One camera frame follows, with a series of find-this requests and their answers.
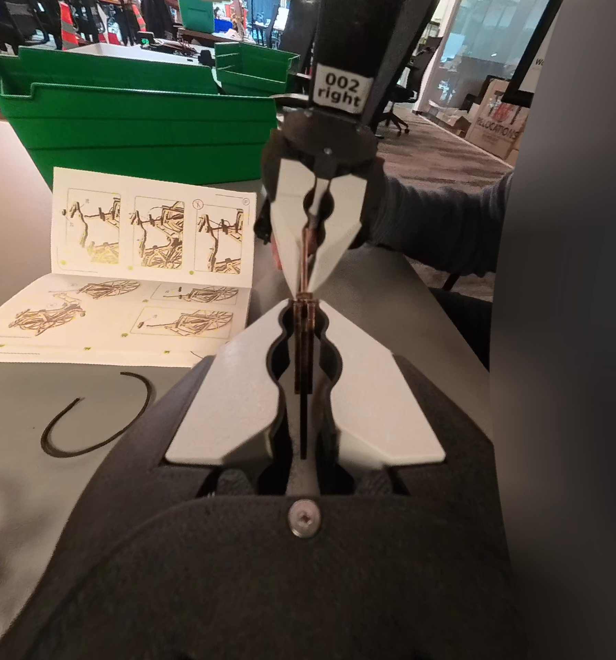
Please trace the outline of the white instruction booklet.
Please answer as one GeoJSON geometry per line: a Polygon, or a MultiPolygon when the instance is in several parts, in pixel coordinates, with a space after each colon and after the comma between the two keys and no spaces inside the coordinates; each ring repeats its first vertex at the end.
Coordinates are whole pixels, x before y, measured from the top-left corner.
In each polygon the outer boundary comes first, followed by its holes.
{"type": "Polygon", "coordinates": [[[0,362],[191,367],[246,326],[256,191],[54,169],[51,273],[0,306],[0,362]]]}

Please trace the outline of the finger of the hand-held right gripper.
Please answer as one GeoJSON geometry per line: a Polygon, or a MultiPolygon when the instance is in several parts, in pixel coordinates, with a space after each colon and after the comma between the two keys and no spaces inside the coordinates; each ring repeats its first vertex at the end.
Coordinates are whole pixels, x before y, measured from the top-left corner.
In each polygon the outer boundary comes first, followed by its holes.
{"type": "Polygon", "coordinates": [[[306,199],[309,205],[312,203],[315,184],[316,176],[300,161],[280,160],[273,201],[273,237],[285,280],[294,299],[301,291],[303,230],[309,223],[304,203],[306,199]]]}
{"type": "Polygon", "coordinates": [[[335,177],[328,192],[333,210],[318,230],[321,240],[309,266],[308,292],[315,293],[323,285],[362,229],[361,214],[367,181],[354,174],[335,177]]]}

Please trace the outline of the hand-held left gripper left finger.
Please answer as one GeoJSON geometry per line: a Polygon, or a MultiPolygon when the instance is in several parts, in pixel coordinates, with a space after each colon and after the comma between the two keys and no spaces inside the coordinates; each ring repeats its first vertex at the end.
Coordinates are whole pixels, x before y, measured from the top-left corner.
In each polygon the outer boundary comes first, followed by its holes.
{"type": "Polygon", "coordinates": [[[285,417],[293,302],[282,300],[221,348],[165,454],[169,463],[267,466],[285,417]]]}

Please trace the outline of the thin wooden model strip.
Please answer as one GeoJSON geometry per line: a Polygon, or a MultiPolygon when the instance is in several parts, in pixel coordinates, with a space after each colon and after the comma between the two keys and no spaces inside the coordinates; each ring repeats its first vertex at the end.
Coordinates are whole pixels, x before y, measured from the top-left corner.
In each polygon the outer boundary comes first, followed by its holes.
{"type": "Polygon", "coordinates": [[[301,261],[299,264],[299,298],[309,298],[311,292],[309,283],[311,277],[312,260],[316,251],[318,220],[309,216],[301,236],[301,261]]]}

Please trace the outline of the printed cardboard box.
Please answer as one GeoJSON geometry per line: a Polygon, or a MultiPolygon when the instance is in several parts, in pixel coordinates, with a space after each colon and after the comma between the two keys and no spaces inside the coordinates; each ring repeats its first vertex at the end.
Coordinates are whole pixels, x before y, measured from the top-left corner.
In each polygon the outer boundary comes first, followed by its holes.
{"type": "Polygon", "coordinates": [[[528,108],[502,101],[508,85],[506,80],[491,79],[466,134],[469,143],[502,160],[516,149],[529,114],[528,108]]]}

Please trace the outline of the large green plastic bin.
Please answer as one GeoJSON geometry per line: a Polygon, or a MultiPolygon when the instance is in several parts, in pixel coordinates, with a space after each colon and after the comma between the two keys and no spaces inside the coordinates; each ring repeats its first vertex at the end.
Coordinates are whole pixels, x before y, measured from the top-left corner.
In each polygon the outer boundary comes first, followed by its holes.
{"type": "Polygon", "coordinates": [[[260,177],[274,101],[33,83],[0,111],[49,187],[55,168],[190,185],[260,177]]]}
{"type": "Polygon", "coordinates": [[[213,70],[181,63],[73,54],[42,47],[20,47],[17,55],[0,52],[0,92],[29,95],[34,83],[78,87],[222,93],[213,70]]]}

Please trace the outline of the layered brown wooden model part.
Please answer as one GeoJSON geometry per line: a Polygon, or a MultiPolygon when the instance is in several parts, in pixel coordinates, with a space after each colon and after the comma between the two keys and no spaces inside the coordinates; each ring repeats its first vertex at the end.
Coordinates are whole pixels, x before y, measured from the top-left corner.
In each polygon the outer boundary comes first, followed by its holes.
{"type": "Polygon", "coordinates": [[[312,395],[316,301],[312,293],[298,293],[293,302],[295,338],[295,393],[299,396],[299,455],[307,458],[309,398],[312,395]]]}

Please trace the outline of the black rubber band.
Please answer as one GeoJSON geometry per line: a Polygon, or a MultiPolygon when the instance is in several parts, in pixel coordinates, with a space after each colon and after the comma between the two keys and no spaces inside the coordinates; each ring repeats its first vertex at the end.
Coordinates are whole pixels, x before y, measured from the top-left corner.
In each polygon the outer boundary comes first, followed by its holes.
{"type": "Polygon", "coordinates": [[[119,440],[127,431],[129,431],[129,429],[131,429],[131,427],[143,416],[143,414],[147,411],[147,409],[154,403],[156,389],[155,389],[155,385],[151,382],[151,380],[149,380],[144,375],[136,374],[134,372],[121,372],[120,375],[124,377],[134,378],[140,381],[145,386],[145,401],[142,407],[140,408],[140,410],[138,411],[138,413],[135,415],[135,417],[133,417],[133,419],[126,426],[124,426],[119,431],[115,432],[110,437],[106,438],[104,441],[90,445],[81,450],[61,449],[60,447],[56,446],[56,444],[53,442],[52,433],[54,428],[56,427],[56,424],[63,417],[65,417],[65,415],[68,414],[73,408],[75,408],[78,404],[80,404],[81,401],[83,400],[82,397],[77,397],[69,405],[67,405],[65,408],[60,410],[56,414],[56,416],[49,421],[48,425],[45,427],[42,435],[40,436],[40,449],[46,455],[55,459],[78,458],[87,455],[89,453],[92,453],[93,451],[97,451],[102,448],[105,448],[106,446],[109,446],[111,443],[119,440]]]}

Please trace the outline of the green storage box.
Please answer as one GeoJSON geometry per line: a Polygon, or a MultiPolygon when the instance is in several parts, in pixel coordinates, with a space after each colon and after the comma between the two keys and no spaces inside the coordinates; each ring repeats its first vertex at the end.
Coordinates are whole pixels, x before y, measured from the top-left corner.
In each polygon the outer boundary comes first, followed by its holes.
{"type": "Polygon", "coordinates": [[[178,3],[182,25],[185,29],[205,34],[215,32],[213,3],[211,1],[180,0],[178,3]]]}

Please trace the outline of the white desk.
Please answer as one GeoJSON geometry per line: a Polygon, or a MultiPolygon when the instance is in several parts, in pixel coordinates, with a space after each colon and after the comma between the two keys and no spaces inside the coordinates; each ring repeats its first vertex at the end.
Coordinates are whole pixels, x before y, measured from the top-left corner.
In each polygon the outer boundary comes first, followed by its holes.
{"type": "Polygon", "coordinates": [[[197,55],[167,54],[142,48],[140,45],[124,46],[106,43],[88,44],[73,48],[73,54],[89,54],[96,56],[115,57],[120,59],[135,59],[149,62],[181,63],[185,65],[200,65],[197,55]]]}

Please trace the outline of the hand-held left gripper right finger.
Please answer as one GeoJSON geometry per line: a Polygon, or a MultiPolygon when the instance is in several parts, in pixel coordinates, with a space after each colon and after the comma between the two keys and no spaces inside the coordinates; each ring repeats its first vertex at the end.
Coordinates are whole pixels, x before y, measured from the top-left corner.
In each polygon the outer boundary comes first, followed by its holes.
{"type": "Polygon", "coordinates": [[[324,441],[344,469],[442,463],[446,457],[394,354],[325,301],[315,319],[328,380],[324,441]]]}

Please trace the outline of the black office chair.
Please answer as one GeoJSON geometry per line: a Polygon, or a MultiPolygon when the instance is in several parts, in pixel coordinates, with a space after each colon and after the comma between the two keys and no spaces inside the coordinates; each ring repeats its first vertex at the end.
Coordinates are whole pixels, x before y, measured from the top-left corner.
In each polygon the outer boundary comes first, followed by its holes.
{"type": "Polygon", "coordinates": [[[299,56],[290,67],[288,93],[306,94],[312,71],[320,1],[291,1],[280,50],[299,56]]]}
{"type": "Polygon", "coordinates": [[[391,92],[402,76],[438,1],[404,1],[370,90],[362,124],[377,132],[391,92]]]}
{"type": "Polygon", "coordinates": [[[48,44],[37,1],[0,1],[0,51],[18,54],[21,46],[48,44]]]}

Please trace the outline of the small green plastic bin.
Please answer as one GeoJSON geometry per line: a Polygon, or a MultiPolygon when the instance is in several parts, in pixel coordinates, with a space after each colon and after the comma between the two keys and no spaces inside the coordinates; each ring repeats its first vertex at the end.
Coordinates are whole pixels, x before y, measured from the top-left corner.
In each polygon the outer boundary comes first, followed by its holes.
{"type": "Polygon", "coordinates": [[[214,46],[216,78],[228,95],[269,97],[287,92],[300,56],[245,42],[214,46]]]}

